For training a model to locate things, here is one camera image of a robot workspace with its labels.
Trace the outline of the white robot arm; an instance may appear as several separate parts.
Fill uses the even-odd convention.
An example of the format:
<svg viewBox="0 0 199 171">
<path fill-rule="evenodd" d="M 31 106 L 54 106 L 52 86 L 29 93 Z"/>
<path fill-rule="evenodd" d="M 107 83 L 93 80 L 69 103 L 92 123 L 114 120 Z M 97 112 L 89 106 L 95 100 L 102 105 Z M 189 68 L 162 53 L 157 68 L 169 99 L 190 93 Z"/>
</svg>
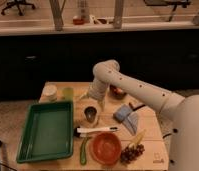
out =
<svg viewBox="0 0 199 171">
<path fill-rule="evenodd" d="M 168 171 L 199 171 L 199 95 L 183 97 L 164 88 L 119 72 L 116 60 L 99 62 L 93 67 L 94 80 L 88 96 L 103 101 L 109 85 L 114 85 L 143 102 L 157 114 L 173 122 Z"/>
</svg>

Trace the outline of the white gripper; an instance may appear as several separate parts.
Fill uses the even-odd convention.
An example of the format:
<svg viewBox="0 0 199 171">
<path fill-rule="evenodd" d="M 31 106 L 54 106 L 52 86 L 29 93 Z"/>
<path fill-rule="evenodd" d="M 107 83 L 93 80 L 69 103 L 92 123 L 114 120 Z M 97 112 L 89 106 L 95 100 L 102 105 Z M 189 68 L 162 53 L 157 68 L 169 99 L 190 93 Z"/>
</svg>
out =
<svg viewBox="0 0 199 171">
<path fill-rule="evenodd" d="M 102 101 L 105 98 L 108 86 L 108 83 L 104 83 L 95 78 L 93 82 L 90 84 L 87 94 L 89 97 L 97 101 Z"/>
</svg>

